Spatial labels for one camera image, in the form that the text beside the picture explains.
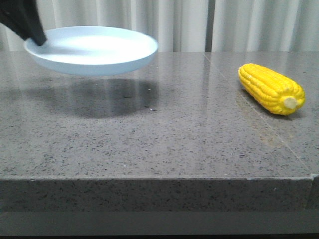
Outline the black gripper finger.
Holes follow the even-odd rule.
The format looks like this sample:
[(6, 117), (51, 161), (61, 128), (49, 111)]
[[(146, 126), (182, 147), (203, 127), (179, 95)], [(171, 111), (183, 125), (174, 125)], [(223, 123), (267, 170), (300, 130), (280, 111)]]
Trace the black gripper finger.
[(47, 41), (35, 0), (1, 0), (0, 22), (23, 40), (38, 46)]

